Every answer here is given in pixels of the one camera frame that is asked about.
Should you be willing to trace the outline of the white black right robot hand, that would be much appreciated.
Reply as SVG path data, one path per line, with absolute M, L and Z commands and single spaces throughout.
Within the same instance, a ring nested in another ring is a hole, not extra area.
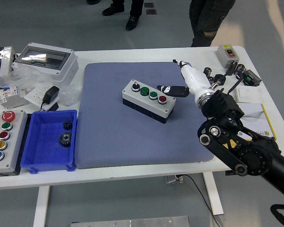
M 187 97 L 189 94 L 192 94 L 197 100 L 213 95 L 214 91 L 210 88 L 211 85 L 204 73 L 193 68 L 187 62 L 176 59 L 174 59 L 173 62 L 179 65 L 186 86 L 158 85 L 157 89 L 159 91 L 172 97 Z

